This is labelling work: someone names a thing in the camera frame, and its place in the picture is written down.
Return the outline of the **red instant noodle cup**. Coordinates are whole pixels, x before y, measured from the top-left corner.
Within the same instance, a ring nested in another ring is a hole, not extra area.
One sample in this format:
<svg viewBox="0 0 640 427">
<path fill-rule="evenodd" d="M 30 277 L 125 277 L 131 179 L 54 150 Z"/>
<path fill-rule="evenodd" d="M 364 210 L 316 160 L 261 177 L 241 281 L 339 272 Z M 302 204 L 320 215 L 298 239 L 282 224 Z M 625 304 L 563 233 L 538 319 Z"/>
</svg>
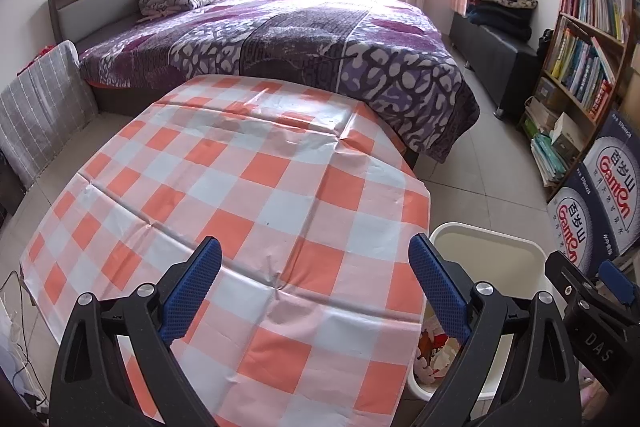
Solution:
<svg viewBox="0 0 640 427">
<path fill-rule="evenodd" d="M 424 385 L 434 385 L 442 381 L 457 356 L 460 345 L 457 339 L 444 333 L 421 333 L 413 364 L 416 379 Z"/>
</svg>

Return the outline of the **white trash bin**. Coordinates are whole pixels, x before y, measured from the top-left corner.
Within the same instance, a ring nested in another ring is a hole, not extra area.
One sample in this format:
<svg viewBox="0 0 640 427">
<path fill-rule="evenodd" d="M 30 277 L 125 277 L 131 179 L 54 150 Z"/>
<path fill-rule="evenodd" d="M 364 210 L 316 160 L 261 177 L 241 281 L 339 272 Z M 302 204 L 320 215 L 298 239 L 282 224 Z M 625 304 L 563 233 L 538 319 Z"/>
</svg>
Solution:
<svg viewBox="0 0 640 427">
<path fill-rule="evenodd" d="M 473 281 L 491 283 L 502 295 L 530 299 L 538 291 L 553 291 L 544 276 L 546 254 L 528 239 L 448 222 L 435 229 L 430 241 L 444 259 L 460 265 Z M 445 334 L 431 307 L 425 308 L 422 332 L 424 329 Z M 416 399 L 426 402 L 442 381 L 421 384 L 412 369 L 407 387 Z"/>
</svg>

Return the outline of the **blue white Ganten box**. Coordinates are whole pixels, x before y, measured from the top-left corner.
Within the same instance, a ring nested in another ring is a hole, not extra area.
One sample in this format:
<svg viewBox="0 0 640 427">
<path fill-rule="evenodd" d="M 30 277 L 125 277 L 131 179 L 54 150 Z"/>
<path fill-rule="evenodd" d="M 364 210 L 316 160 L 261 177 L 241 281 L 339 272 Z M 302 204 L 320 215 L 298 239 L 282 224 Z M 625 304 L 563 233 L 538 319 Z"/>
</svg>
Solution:
<svg viewBox="0 0 640 427">
<path fill-rule="evenodd" d="M 639 137 L 616 110 L 585 158 L 620 255 L 639 240 Z"/>
</svg>

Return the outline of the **orange white checkered tablecloth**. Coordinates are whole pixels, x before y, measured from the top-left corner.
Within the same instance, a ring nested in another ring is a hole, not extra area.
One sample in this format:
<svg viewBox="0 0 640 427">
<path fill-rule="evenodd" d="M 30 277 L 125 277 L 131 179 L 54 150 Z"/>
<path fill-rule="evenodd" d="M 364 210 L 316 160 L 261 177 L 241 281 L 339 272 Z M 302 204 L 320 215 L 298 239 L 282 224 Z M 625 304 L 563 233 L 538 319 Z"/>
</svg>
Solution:
<svg viewBox="0 0 640 427">
<path fill-rule="evenodd" d="M 192 79 L 73 176 L 21 260 L 51 333 L 202 239 L 222 267 L 172 346 L 224 426 L 387 426 L 418 347 L 408 262 L 430 194 L 372 110 L 248 77 Z"/>
</svg>

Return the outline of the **black storage bench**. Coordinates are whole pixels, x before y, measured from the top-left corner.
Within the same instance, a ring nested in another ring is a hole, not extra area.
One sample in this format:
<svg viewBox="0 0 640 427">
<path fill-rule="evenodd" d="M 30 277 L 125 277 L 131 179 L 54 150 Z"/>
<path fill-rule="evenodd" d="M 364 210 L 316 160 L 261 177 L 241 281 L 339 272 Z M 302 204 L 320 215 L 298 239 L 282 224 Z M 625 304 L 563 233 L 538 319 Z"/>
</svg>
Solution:
<svg viewBox="0 0 640 427">
<path fill-rule="evenodd" d="M 534 93 L 541 64 L 528 44 L 454 13 L 449 38 L 496 106 L 500 119 L 518 122 Z"/>
</svg>

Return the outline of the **wooden bookshelf with books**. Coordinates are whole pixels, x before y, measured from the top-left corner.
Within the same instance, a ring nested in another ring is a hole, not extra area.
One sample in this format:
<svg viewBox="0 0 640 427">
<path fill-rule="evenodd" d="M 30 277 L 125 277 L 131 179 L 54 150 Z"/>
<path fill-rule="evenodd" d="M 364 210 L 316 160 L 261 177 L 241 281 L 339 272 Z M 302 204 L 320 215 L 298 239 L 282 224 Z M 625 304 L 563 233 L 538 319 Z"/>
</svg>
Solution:
<svg viewBox="0 0 640 427">
<path fill-rule="evenodd" d="M 610 110 L 623 102 L 637 43 L 638 0 L 561 0 L 534 94 L 527 135 L 548 197 L 585 158 Z"/>
</svg>

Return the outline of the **purple patterned bedspread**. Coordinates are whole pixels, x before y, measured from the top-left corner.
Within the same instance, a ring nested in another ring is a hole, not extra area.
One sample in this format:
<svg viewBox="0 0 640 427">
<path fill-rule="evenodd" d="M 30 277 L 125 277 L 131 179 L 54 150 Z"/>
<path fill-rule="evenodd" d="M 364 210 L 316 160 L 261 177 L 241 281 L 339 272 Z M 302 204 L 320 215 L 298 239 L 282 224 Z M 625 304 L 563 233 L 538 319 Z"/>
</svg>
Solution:
<svg viewBox="0 0 640 427">
<path fill-rule="evenodd" d="M 413 153 L 444 162 L 480 106 L 432 21 L 372 0 L 219 0 L 101 37 L 93 87 L 169 91 L 196 76 L 277 79 L 366 103 Z"/>
</svg>

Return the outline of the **grey plaid covered furniture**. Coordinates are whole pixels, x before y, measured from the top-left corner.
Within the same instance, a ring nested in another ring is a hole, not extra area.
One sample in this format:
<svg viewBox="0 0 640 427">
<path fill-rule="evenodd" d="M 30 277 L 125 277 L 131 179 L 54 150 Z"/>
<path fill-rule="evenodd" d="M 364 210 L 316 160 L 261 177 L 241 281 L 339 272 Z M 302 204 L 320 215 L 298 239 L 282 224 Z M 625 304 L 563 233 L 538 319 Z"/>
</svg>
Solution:
<svg viewBox="0 0 640 427">
<path fill-rule="evenodd" d="M 76 46 L 65 40 L 36 58 L 1 91 L 1 150 L 24 187 L 98 115 L 80 78 Z"/>
</svg>

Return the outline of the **pile of dark clothes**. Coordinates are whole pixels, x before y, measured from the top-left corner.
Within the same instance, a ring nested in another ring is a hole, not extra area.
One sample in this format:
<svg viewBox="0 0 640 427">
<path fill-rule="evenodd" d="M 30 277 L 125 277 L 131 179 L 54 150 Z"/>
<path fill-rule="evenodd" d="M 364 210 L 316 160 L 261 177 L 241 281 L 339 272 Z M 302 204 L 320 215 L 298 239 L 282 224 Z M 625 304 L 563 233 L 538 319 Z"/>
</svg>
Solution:
<svg viewBox="0 0 640 427">
<path fill-rule="evenodd" d="M 465 17 L 476 26 L 487 26 L 518 41 L 532 36 L 532 18 L 537 0 L 468 0 Z"/>
</svg>

